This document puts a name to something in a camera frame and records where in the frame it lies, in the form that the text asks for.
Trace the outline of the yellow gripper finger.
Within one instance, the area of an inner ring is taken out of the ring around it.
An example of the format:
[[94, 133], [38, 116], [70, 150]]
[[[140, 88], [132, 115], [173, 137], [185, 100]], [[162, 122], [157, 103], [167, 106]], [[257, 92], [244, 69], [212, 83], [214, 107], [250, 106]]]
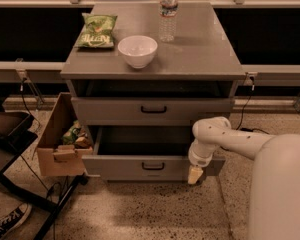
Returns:
[[188, 172], [188, 183], [190, 185], [196, 184], [202, 174], [203, 169], [201, 167], [190, 165]]

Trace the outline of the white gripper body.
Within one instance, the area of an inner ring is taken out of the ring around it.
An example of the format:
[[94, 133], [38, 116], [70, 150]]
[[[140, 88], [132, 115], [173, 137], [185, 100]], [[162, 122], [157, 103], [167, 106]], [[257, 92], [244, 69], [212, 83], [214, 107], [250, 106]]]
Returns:
[[218, 145], [207, 144], [195, 139], [189, 148], [188, 159], [193, 166], [207, 167]]

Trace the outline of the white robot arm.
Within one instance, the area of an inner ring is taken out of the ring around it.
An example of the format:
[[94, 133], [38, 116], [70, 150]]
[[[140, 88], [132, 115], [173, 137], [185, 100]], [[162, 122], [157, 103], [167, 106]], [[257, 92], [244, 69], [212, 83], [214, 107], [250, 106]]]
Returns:
[[190, 184], [220, 147], [253, 160], [247, 239], [300, 240], [300, 134], [234, 130], [225, 117], [198, 120], [192, 133]]

